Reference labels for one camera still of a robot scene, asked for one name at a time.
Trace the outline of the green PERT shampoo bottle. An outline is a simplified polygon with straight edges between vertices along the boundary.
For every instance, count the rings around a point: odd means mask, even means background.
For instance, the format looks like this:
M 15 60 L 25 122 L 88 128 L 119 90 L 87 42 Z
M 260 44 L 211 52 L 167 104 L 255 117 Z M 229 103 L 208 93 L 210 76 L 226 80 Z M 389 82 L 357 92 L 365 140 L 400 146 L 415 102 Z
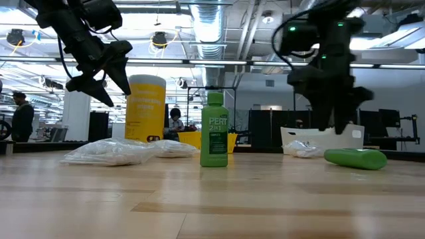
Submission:
M 201 167 L 228 165 L 228 110 L 223 104 L 223 93 L 208 93 L 201 112 Z

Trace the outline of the yellow canister with white lid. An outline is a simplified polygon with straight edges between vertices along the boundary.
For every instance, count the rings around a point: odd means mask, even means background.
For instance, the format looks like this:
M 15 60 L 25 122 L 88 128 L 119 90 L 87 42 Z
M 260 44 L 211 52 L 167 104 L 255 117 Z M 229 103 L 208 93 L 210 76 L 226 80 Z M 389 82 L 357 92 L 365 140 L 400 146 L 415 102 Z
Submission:
M 125 138 L 142 142 L 163 139 L 166 81 L 158 76 L 137 74 L 129 77 Z

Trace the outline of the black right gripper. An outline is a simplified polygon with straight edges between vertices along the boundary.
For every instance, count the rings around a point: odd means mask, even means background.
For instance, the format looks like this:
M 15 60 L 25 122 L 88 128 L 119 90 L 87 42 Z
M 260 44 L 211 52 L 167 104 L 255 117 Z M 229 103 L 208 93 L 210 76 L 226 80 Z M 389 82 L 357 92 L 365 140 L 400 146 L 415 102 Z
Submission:
M 307 66 L 292 71 L 288 84 L 304 96 L 311 93 L 338 93 L 334 103 L 335 133 L 341 135 L 354 118 L 358 107 L 374 99 L 374 92 L 353 85 L 350 64 L 355 60 L 351 53 L 351 37 L 357 34 L 365 22 L 360 18 L 330 19 L 315 25 L 319 45 L 317 55 Z M 329 126 L 333 104 L 329 98 L 314 98 L 311 101 L 313 124 L 319 131 Z

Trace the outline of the black partition panel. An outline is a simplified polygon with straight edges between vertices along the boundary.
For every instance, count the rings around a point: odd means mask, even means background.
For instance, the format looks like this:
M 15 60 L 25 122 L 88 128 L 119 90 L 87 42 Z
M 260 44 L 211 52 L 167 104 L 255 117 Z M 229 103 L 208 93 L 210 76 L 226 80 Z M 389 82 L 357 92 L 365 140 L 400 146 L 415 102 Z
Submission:
M 281 127 L 308 129 L 310 119 L 310 111 L 250 110 L 250 144 L 254 148 L 281 147 Z

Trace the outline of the person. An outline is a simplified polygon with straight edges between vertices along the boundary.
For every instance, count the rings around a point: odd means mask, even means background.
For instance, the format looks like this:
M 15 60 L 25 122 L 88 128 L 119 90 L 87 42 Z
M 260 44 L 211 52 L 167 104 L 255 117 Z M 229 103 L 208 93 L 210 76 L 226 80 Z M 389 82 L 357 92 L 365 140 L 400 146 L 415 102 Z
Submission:
M 13 92 L 13 100 L 17 109 L 12 118 L 12 140 L 27 142 L 33 132 L 34 107 L 22 92 Z
M 179 132 L 183 132 L 185 130 L 185 126 L 183 122 L 180 120 L 181 118 L 181 111 L 178 108 L 173 108 L 169 112 L 169 124 L 168 127 L 164 128 L 163 136 L 164 139 L 178 141 Z

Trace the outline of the black aluminium table frame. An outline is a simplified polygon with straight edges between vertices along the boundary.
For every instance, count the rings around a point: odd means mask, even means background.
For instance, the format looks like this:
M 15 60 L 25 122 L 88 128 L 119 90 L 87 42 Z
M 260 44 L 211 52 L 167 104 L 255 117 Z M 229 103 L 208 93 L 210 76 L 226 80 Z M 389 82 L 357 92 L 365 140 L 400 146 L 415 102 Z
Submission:
M 13 146 L 13 153 L 32 153 L 32 152 L 44 152 L 44 151 L 66 151 L 77 149 L 86 142 L 38 142 L 38 143 L 15 143 L 13 141 L 0 141 L 0 154 L 5 154 L 6 145 L 11 144 Z M 283 153 L 281 147 L 241 147 L 236 146 L 234 153 Z M 401 161 L 425 161 L 425 152 L 407 152 L 407 151 L 389 151 L 381 150 L 389 159 L 401 160 Z

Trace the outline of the vanity pack bag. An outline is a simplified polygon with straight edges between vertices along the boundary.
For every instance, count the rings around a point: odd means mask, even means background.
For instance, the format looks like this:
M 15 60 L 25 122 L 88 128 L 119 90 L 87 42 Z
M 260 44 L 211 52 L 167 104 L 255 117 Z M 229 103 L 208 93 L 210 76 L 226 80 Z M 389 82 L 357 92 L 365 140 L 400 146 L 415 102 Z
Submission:
M 314 141 L 291 141 L 283 147 L 283 152 L 286 155 L 298 158 L 315 158 L 324 156 L 324 148 L 320 147 Z

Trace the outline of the cotton pads bag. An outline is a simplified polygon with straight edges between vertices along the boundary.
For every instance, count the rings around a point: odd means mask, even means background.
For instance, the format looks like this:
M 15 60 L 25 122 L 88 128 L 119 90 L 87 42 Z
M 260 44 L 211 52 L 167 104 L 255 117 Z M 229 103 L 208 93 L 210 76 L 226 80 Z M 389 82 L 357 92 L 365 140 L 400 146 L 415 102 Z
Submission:
M 108 138 L 87 143 L 64 156 L 62 164 L 105 167 L 139 165 L 159 153 L 154 143 Z

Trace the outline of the cotton swabs bag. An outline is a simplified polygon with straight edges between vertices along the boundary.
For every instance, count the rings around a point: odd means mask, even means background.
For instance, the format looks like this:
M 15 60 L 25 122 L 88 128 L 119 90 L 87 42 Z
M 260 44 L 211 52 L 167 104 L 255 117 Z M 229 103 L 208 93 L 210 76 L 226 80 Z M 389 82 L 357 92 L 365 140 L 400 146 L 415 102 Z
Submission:
M 154 141 L 155 156 L 160 158 L 188 158 L 199 153 L 199 150 L 189 144 L 168 139 Z

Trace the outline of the black wheel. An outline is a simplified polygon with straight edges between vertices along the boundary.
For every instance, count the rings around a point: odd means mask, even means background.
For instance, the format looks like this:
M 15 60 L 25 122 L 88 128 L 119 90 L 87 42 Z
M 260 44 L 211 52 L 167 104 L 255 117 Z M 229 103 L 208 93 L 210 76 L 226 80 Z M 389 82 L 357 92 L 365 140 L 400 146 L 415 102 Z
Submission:
M 0 141 L 7 139 L 11 135 L 12 129 L 9 123 L 0 119 Z

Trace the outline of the yellow plastic basket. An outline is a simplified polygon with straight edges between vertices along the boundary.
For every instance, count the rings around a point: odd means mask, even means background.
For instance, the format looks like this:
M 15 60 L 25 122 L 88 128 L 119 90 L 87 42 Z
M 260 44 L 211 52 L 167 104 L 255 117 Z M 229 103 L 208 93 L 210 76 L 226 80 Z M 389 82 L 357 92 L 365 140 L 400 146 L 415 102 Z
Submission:
M 191 132 L 179 132 L 179 141 L 181 143 L 186 143 L 196 147 L 197 149 L 201 148 L 201 132 L 200 131 L 191 131 Z M 234 147 L 236 145 L 238 134 L 229 133 L 228 134 L 228 153 L 232 154 Z

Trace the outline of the white column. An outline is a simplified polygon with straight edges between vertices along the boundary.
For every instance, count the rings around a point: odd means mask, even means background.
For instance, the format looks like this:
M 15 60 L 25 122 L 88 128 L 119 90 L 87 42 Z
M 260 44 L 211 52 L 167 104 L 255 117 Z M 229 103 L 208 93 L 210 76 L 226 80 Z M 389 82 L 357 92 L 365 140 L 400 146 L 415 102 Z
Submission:
M 90 96 L 82 92 L 65 92 L 62 126 L 66 141 L 87 141 L 90 123 Z

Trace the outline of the white plastic bin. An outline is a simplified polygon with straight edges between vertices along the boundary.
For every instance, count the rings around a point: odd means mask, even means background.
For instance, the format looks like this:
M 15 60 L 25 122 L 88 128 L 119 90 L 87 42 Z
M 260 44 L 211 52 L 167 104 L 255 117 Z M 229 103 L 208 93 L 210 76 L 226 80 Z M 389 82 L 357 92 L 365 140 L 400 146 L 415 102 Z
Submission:
M 318 129 L 297 129 L 281 127 L 282 145 L 285 146 L 293 141 L 309 143 L 321 149 L 362 149 L 364 142 L 365 127 L 348 124 L 342 134 L 336 134 L 335 128 L 327 128 L 324 131 Z

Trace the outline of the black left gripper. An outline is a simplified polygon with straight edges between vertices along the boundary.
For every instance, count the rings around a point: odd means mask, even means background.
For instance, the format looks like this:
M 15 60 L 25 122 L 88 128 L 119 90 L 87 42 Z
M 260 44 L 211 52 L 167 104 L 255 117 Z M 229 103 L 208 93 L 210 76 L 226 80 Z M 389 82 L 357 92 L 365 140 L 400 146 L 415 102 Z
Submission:
M 71 78 L 66 83 L 66 89 L 69 92 L 83 92 L 109 107 L 114 104 L 103 87 L 104 80 L 92 77 L 103 70 L 125 95 L 130 95 L 126 54 L 133 47 L 127 40 L 104 43 L 92 35 L 91 30 L 110 30 L 113 26 L 114 22 L 108 18 L 60 18 L 56 21 L 56 33 L 65 44 L 65 53 L 76 59 L 77 69 L 83 72 L 83 75 Z

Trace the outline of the silver ventilation duct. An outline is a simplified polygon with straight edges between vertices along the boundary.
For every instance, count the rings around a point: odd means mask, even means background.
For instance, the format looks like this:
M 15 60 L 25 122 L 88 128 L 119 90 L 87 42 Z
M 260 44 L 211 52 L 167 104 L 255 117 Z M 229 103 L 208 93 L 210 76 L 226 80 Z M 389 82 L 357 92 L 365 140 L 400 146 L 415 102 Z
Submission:
M 224 6 L 200 4 L 190 6 L 193 16 L 193 31 L 198 43 L 198 55 L 201 60 L 222 60 L 224 56 Z M 204 67 L 202 71 L 204 86 L 222 86 L 224 68 Z

